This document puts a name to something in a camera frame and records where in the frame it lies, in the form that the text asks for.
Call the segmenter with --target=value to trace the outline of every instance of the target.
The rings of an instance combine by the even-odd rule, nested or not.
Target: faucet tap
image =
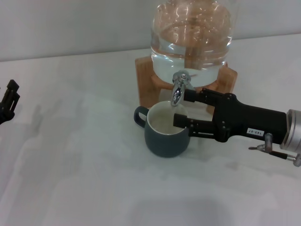
[[[187,71],[178,71],[173,75],[174,88],[171,96],[172,106],[178,106],[184,97],[185,89],[194,89],[190,81],[191,77]]]

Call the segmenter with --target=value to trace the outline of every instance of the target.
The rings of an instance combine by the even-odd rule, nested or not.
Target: white table
[[[234,41],[234,89],[249,105],[301,110],[301,35]],[[0,126],[1,226],[297,226],[301,169],[232,137],[151,154],[133,121],[134,60],[148,49],[0,63],[1,95],[20,85]]]

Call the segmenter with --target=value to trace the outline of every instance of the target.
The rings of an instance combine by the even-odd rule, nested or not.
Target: mug handle
[[[149,112],[149,110],[146,107],[143,106],[139,106],[136,108],[135,113],[134,113],[134,121],[141,126],[142,128],[145,127],[145,121],[140,118],[139,113],[144,114],[145,116],[147,116],[147,113]]]

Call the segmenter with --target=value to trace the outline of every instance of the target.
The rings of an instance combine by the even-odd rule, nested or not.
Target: white wall
[[[147,48],[160,0],[0,0],[0,61]],[[300,0],[242,0],[235,38],[301,32]]]

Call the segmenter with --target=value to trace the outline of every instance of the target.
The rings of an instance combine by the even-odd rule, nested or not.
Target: label sticker
[[[246,133],[262,137],[264,134],[264,131],[258,130],[258,129],[253,129],[253,128],[248,128]]]

